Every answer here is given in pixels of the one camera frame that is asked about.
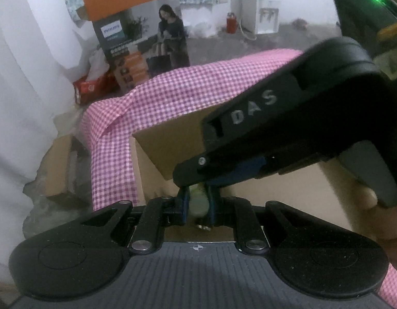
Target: checkered fabric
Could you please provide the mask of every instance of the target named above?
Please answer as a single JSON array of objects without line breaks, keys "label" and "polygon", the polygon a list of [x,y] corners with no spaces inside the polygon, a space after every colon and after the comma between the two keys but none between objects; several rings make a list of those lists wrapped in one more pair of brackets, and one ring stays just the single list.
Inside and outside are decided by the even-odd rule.
[{"label": "checkered fabric", "polygon": [[[133,133],[226,102],[299,54],[295,50],[271,50],[178,69],[121,98],[92,104],[83,116],[81,130],[91,150],[94,210],[124,199],[138,204],[129,145]],[[397,308],[397,271],[392,267],[380,294]]]}]

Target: logo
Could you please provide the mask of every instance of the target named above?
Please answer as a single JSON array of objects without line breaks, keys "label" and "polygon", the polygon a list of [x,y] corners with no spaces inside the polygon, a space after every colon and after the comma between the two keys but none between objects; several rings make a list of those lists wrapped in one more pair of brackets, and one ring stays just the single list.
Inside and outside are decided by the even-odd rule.
[{"label": "logo", "polygon": [[[277,102],[277,96],[273,94],[273,91],[271,89],[265,90],[261,97],[264,100],[264,105],[273,105]],[[262,111],[261,108],[255,103],[254,101],[249,101],[247,104],[247,114],[249,116],[254,116],[256,111]],[[233,120],[233,124],[240,124],[241,122],[244,121],[244,112],[242,110],[235,110],[231,112],[231,119]]]},{"label": "logo", "polygon": [[119,20],[101,27],[102,35],[104,36],[104,38],[115,35],[121,30],[123,30],[123,27],[121,26],[121,22]]},{"label": "logo", "polygon": [[192,248],[195,249],[196,251],[201,251],[202,249],[204,249],[204,247],[201,246],[200,244],[195,244]]}]

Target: human hand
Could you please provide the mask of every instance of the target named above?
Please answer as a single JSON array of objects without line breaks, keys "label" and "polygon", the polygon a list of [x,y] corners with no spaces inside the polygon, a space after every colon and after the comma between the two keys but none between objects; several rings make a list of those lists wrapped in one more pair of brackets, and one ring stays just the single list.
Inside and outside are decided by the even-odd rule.
[{"label": "human hand", "polygon": [[354,189],[355,202],[363,212],[365,226],[376,237],[390,263],[397,270],[397,206],[379,206],[376,194],[362,184],[358,183]]},{"label": "human hand", "polygon": [[164,39],[171,39],[171,34],[167,30],[164,30],[163,37]]}]

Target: red bottle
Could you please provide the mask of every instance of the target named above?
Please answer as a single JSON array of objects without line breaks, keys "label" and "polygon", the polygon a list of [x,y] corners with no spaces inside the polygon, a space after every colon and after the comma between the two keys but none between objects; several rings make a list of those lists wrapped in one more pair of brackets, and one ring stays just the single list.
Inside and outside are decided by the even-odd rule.
[{"label": "red bottle", "polygon": [[227,14],[227,33],[228,34],[235,34],[237,29],[237,18],[234,13]]}]

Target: dark gray ribbed surface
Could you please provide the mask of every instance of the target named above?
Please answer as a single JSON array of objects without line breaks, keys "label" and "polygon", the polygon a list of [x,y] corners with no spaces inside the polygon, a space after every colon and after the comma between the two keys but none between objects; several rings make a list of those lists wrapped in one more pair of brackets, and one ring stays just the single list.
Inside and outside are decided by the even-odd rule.
[{"label": "dark gray ribbed surface", "polygon": [[263,258],[234,243],[164,243],[157,253],[130,260],[111,285],[84,299],[54,303],[21,298],[13,309],[388,309],[376,295],[325,301],[282,282]]}]

